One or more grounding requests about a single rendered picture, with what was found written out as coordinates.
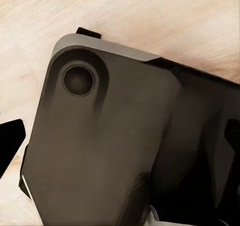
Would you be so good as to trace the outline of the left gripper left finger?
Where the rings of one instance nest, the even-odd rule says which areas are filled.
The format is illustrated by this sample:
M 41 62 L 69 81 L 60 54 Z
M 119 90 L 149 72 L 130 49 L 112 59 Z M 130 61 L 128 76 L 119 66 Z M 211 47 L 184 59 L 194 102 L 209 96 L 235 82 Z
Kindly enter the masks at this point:
M 0 124 L 0 179 L 26 137 L 21 119 Z

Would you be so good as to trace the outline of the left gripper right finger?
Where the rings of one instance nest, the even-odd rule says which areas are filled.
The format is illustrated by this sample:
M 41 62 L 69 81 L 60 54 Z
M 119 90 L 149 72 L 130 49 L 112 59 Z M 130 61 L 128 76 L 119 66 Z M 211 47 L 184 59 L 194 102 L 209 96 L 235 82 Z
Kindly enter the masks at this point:
M 240 159 L 240 121 L 229 119 L 224 132 L 224 137 Z

